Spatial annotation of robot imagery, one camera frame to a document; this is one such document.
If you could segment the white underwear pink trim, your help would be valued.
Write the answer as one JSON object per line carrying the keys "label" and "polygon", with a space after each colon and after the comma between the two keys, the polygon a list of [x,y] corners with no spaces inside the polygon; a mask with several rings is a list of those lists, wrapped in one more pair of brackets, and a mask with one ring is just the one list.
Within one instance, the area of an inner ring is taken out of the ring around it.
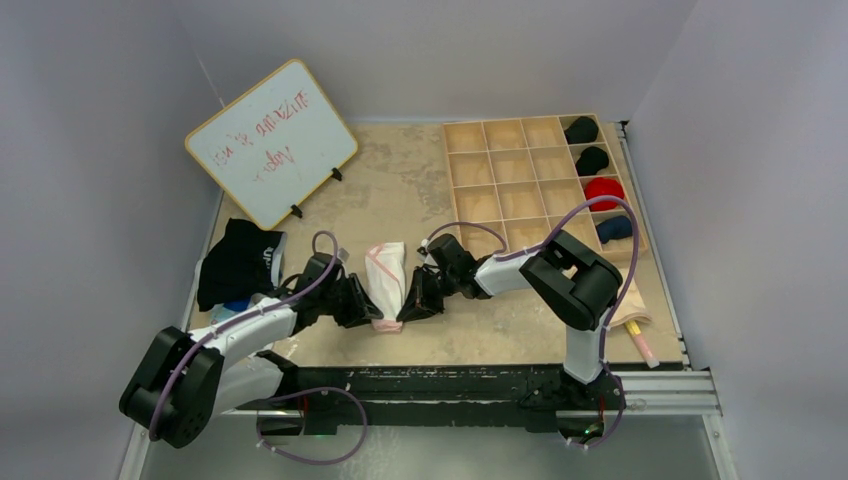
{"label": "white underwear pink trim", "polygon": [[405,254],[403,242],[380,243],[366,251],[368,295],[382,312],[381,319],[371,321],[377,332],[402,331],[398,316],[406,298]]}

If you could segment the white whiteboard yellow frame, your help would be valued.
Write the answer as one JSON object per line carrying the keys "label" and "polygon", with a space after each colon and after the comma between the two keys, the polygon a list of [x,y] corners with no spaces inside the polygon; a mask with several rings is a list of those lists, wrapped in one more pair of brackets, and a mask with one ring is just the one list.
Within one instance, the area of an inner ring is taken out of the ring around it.
{"label": "white whiteboard yellow frame", "polygon": [[247,217],[271,230],[358,151],[307,66],[292,59],[185,138]]}

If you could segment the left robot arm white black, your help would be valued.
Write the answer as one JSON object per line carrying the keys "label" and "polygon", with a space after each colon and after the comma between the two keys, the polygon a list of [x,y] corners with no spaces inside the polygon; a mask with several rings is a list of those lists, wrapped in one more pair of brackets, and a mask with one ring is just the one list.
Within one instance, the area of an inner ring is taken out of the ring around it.
{"label": "left robot arm white black", "polygon": [[330,316],[343,328],[368,325],[383,313],[356,274],[330,254],[313,255],[291,291],[264,297],[216,325],[156,334],[119,400],[119,410],[174,448],[193,442],[220,413],[262,398],[284,409],[298,382],[284,373],[269,344]]}

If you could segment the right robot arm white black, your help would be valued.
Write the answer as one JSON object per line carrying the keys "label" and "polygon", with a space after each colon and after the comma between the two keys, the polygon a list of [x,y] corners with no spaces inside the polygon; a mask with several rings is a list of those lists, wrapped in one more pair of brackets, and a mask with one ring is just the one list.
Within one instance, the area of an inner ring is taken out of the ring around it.
{"label": "right robot arm white black", "polygon": [[603,323],[624,286],[614,265],[563,230],[540,248],[508,260],[495,255],[476,259],[451,234],[426,241],[419,252],[425,263],[413,270],[399,321],[441,314],[444,299],[457,293],[483,300],[531,289],[566,325],[564,399],[584,407],[599,396]]}

